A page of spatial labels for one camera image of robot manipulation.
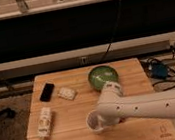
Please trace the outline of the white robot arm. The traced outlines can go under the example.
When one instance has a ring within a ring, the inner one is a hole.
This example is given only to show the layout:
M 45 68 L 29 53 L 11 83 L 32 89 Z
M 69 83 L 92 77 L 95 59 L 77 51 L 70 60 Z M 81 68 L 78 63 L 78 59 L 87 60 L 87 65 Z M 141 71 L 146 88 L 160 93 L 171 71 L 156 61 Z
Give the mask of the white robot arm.
M 132 117 L 175 119 L 175 90 L 126 97 L 119 83 L 106 82 L 96 107 L 107 125 Z

